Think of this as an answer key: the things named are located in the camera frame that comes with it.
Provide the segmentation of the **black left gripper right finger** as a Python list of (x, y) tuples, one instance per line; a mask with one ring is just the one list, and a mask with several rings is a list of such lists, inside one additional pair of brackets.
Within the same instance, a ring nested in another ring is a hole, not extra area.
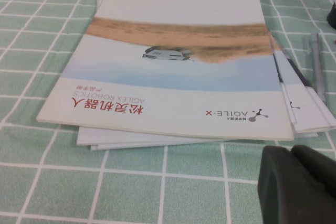
[(335, 191), (335, 160), (305, 145), (295, 145), (290, 152), (328, 191)]

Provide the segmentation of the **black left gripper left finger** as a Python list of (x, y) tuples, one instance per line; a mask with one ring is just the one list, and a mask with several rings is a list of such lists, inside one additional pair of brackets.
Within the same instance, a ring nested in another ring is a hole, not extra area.
[(258, 197), (264, 223), (335, 223), (335, 191), (328, 191), (284, 147), (262, 151)]

